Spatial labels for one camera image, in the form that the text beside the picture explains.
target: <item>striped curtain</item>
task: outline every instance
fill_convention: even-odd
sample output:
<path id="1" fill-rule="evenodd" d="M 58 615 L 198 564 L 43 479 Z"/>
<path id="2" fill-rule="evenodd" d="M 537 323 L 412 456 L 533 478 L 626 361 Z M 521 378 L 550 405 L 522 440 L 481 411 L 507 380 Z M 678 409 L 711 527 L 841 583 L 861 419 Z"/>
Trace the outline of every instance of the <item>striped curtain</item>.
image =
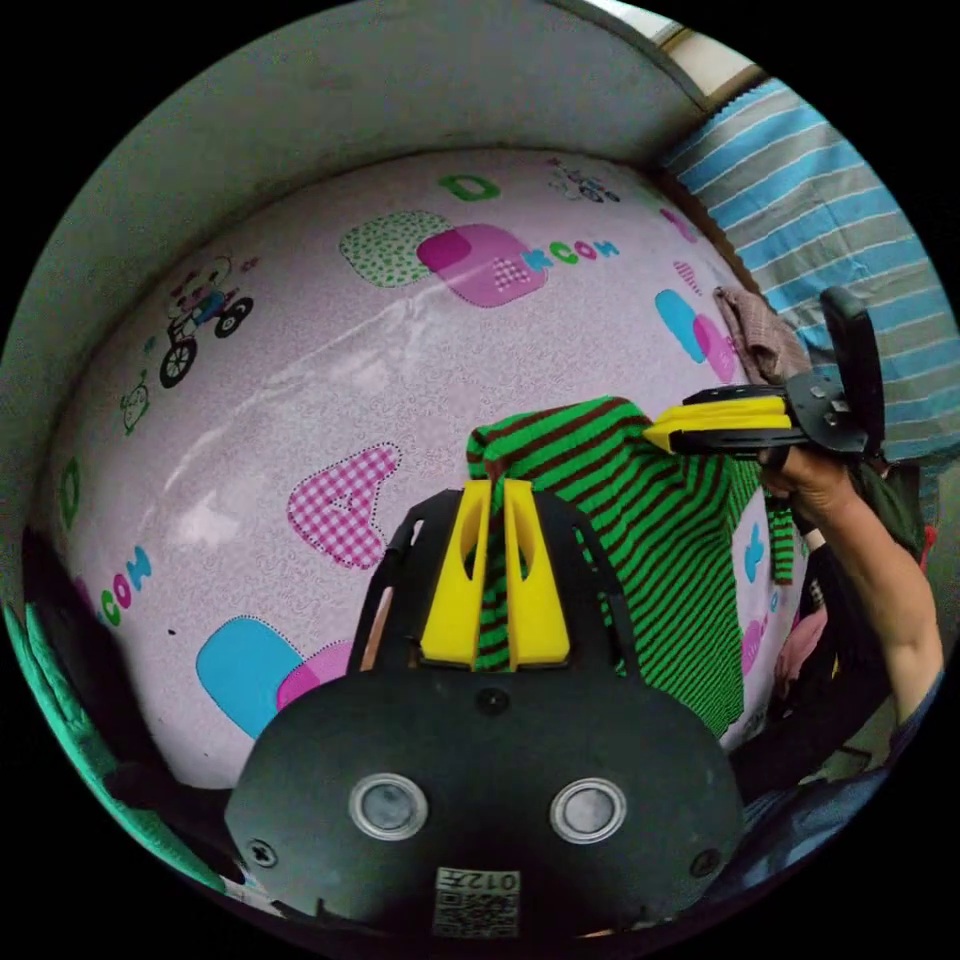
<path id="1" fill-rule="evenodd" d="M 814 368 L 836 371 L 817 297 L 840 285 L 870 309 L 886 401 L 886 453 L 922 465 L 921 501 L 960 458 L 960 331 L 889 190 L 813 107 L 779 80 L 734 100 L 661 160 L 724 231 Z"/>

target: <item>green polka dot shape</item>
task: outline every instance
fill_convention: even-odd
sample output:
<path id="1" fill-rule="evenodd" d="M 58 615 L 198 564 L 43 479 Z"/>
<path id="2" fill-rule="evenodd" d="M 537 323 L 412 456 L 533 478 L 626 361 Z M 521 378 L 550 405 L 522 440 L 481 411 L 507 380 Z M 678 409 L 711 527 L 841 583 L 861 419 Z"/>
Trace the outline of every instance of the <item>green polka dot shape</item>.
<path id="1" fill-rule="evenodd" d="M 417 247 L 451 228 L 444 217 L 423 210 L 389 213 L 348 230 L 340 252 L 367 283 L 403 287 L 430 273 L 417 259 Z"/>

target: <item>qr code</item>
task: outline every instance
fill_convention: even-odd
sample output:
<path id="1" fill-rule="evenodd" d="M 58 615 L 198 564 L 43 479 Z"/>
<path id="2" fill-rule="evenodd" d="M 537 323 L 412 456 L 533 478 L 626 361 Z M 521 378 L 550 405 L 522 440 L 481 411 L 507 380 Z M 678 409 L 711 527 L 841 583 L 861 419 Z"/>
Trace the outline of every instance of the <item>qr code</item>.
<path id="1" fill-rule="evenodd" d="M 516 937 L 519 921 L 520 895 L 517 893 L 437 891 L 434 936 Z"/>

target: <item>human hand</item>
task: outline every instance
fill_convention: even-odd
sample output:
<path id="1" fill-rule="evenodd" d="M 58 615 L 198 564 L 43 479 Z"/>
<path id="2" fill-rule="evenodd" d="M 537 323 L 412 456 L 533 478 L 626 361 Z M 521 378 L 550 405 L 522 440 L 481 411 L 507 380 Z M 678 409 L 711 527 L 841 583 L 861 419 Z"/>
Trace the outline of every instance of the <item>human hand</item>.
<path id="1" fill-rule="evenodd" d="M 779 470 L 765 467 L 769 450 L 761 450 L 757 459 L 764 467 L 761 480 L 775 496 L 790 497 L 796 509 L 818 527 L 843 511 L 855 500 L 857 492 L 845 464 L 806 447 L 791 447 Z"/>

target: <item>black fisheye border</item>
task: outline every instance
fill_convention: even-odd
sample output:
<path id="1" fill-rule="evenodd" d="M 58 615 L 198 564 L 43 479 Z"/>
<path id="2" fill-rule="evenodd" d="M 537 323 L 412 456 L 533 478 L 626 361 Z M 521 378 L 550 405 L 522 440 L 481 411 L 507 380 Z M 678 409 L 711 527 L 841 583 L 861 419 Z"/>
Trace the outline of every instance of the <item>black fisheye border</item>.
<path id="1" fill-rule="evenodd" d="M 61 11 L 20 4 L 7 12 L 4 341 L 48 237 L 129 130 L 233 50 L 334 5 L 278 2 L 248 12 L 239 4 L 158 4 L 114 13 L 89 5 Z M 684 0 L 643 6 L 740 51 L 847 136 L 912 221 L 960 314 L 960 190 L 949 146 L 956 139 L 950 127 L 960 83 L 942 8 L 929 0 L 910 4 L 907 23 L 879 15 L 877 7 L 836 0 L 786 8 Z M 945 635 L 957 629 L 941 627 Z M 130 840 L 66 760 L 9 642 L 0 641 L 0 648 L 8 933 L 20 927 L 44 953 L 89 938 L 91 948 L 106 956 L 144 950 L 308 956 L 196 896 Z M 661 955 L 720 956 L 726 950 L 794 956 L 844 946 L 889 952 L 908 937 L 919 945 L 947 934 L 953 921 L 948 895 L 956 889 L 951 866 L 960 859 L 946 786 L 956 741 L 947 731 L 960 729 L 958 699 L 951 664 L 916 741 L 837 841 L 759 902 L 681 944 L 663 944 Z M 645 944 L 642 935 L 598 938 L 571 954 L 626 960 L 643 954 Z M 326 955 L 352 954 L 330 948 Z"/>

